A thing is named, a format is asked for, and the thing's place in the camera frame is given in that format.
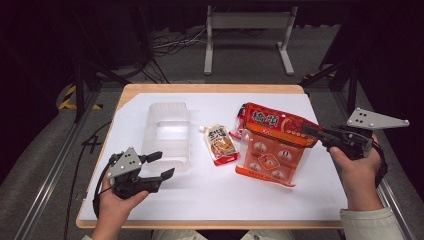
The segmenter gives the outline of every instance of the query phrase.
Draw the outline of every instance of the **human hand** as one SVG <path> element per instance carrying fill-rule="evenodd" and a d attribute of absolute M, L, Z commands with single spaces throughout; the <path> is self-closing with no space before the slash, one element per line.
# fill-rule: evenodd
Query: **human hand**
<path fill-rule="evenodd" d="M 109 179 L 105 176 L 102 180 L 99 218 L 91 236 L 94 240 L 118 239 L 119 231 L 131 210 L 149 195 L 147 191 L 142 191 L 123 200 L 113 194 L 110 187 Z"/>
<path fill-rule="evenodd" d="M 330 154 L 342 168 L 348 210 L 372 211 L 383 208 L 375 190 L 375 177 L 381 164 L 381 158 L 377 151 L 372 148 L 368 157 L 354 161 L 350 160 L 337 147 L 330 148 Z"/>

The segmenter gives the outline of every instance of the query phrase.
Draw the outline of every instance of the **metal frame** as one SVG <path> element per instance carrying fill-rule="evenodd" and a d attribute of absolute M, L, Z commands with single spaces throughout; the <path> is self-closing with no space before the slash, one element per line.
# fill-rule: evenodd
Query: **metal frame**
<path fill-rule="evenodd" d="M 256 28 L 256 29 L 284 29 L 284 38 L 282 42 L 277 42 L 277 48 L 280 52 L 281 60 L 287 75 L 294 74 L 293 66 L 287 53 L 287 45 L 290 34 L 293 29 L 296 18 L 297 7 L 292 7 L 290 12 L 213 12 L 212 7 L 208 6 L 207 13 L 207 45 L 205 56 L 205 75 L 212 74 L 213 58 L 213 29 L 234 29 L 234 28 Z"/>
<path fill-rule="evenodd" d="M 91 107 L 95 104 L 98 94 L 98 92 L 90 93 L 84 109 L 91 109 Z M 50 172 L 47 175 L 46 179 L 44 180 L 44 183 L 41 185 L 40 190 L 38 191 L 37 197 L 35 198 L 24 221 L 19 227 L 19 230 L 14 238 L 15 240 L 30 239 L 31 234 L 34 231 L 35 226 L 37 225 L 38 220 L 40 219 L 41 214 L 43 213 L 44 208 L 46 207 L 50 196 L 53 193 L 54 188 L 56 187 L 57 182 L 59 181 L 60 175 L 66 166 L 66 163 L 68 161 L 68 155 L 70 154 L 70 151 L 78 137 L 78 134 L 84 126 L 84 122 L 87 120 L 88 113 L 89 111 L 84 111 L 80 121 L 74 123 L 74 125 L 72 126 L 65 140 L 65 143 L 59 152 L 59 155 L 53 163 L 53 166 L 50 169 Z"/>

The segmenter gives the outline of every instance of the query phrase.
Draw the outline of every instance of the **red packaging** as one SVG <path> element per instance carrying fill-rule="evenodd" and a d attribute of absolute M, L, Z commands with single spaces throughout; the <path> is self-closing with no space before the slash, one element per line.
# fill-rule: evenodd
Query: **red packaging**
<path fill-rule="evenodd" d="M 205 134 L 205 141 L 216 166 L 235 161 L 239 157 L 234 141 L 225 126 L 215 124 L 210 127 L 200 127 Z"/>
<path fill-rule="evenodd" d="M 243 156 L 236 172 L 294 187 L 293 176 L 305 148 L 317 142 L 302 133 L 302 124 L 320 128 L 302 117 L 247 103 L 240 149 Z"/>

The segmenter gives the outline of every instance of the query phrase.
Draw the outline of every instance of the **white tabletop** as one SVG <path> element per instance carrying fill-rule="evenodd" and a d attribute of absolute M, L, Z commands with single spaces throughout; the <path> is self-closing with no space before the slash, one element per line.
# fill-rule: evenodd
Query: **white tabletop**
<path fill-rule="evenodd" d="M 299 228 L 340 227 L 339 211 L 347 200 L 333 161 L 321 143 L 307 149 L 293 188 L 235 172 L 237 162 L 215 166 L 199 126 L 219 123 L 232 129 L 243 103 L 253 102 L 317 122 L 306 94 L 276 93 L 140 93 L 119 109 L 93 174 L 77 223 L 93 223 L 92 198 L 100 173 L 113 153 L 134 147 L 140 154 L 150 104 L 185 102 L 191 114 L 190 166 L 175 172 L 129 216 L 131 228 Z M 140 176 L 154 176 L 146 168 Z M 320 222 L 321 225 L 302 225 Z"/>

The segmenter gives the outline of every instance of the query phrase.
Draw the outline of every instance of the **clear plastic box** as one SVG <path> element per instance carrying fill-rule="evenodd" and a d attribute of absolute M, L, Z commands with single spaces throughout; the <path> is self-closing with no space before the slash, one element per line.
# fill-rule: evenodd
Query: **clear plastic box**
<path fill-rule="evenodd" d="M 142 154 L 161 151 L 162 158 L 146 164 L 151 172 L 170 168 L 186 170 L 190 160 L 190 112 L 184 102 L 150 105 L 145 125 Z"/>

